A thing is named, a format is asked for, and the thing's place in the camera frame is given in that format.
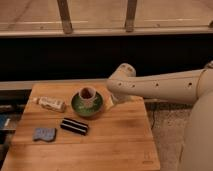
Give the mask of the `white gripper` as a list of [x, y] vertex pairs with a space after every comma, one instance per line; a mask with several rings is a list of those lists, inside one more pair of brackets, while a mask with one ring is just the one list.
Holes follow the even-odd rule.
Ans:
[[109, 98], [105, 102], [105, 110], [108, 111], [110, 110], [114, 105], [116, 104], [121, 104], [131, 101], [131, 97], [128, 95], [123, 95], [123, 94], [112, 94], [111, 98]]

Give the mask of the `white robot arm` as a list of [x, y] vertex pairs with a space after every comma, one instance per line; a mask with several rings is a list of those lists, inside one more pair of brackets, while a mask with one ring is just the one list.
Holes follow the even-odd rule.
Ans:
[[129, 96], [192, 104], [179, 158], [178, 171], [213, 171], [213, 67], [137, 77], [121, 64], [107, 79], [114, 103]]

